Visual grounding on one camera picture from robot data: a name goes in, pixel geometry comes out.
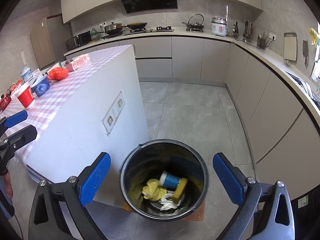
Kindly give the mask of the person left hand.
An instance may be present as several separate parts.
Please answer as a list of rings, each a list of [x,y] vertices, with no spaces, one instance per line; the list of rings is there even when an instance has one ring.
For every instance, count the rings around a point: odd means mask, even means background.
[[[8,198],[12,199],[13,198],[13,190],[12,190],[12,185],[11,185],[10,173],[8,170],[7,170],[7,173],[4,175],[4,185],[5,185],[5,190],[6,190]]]

